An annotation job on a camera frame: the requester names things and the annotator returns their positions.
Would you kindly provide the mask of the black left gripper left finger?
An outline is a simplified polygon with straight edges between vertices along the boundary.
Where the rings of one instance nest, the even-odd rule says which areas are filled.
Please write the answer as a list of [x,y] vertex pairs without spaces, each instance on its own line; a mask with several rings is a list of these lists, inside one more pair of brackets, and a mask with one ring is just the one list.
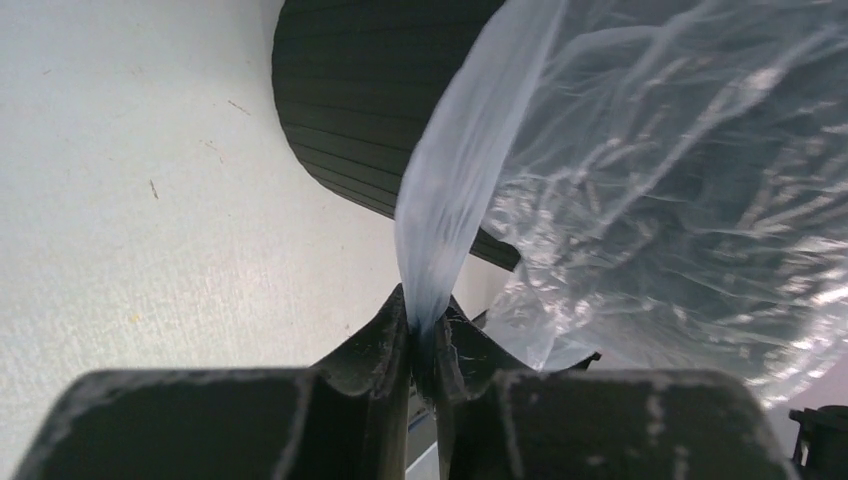
[[18,479],[401,479],[410,373],[401,289],[303,368],[100,370],[72,382]]

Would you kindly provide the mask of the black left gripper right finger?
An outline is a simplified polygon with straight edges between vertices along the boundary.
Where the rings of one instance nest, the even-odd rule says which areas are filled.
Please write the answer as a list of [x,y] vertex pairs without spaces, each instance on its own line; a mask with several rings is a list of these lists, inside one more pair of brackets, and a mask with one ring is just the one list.
[[710,370],[537,372],[455,308],[433,330],[445,479],[793,479],[758,402]]

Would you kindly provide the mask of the blue plastic trash bag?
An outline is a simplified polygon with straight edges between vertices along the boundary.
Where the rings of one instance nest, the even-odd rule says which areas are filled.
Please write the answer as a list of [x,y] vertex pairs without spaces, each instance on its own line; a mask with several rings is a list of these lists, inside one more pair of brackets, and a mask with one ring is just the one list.
[[508,1],[406,168],[416,377],[479,232],[519,255],[487,331],[536,369],[602,351],[763,405],[847,351],[847,5]]

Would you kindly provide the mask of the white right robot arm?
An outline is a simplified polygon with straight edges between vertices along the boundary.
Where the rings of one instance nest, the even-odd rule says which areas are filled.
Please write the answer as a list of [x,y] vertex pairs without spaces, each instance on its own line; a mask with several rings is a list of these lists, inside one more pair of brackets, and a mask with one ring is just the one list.
[[802,479],[847,480],[847,407],[791,410],[799,425],[791,457]]

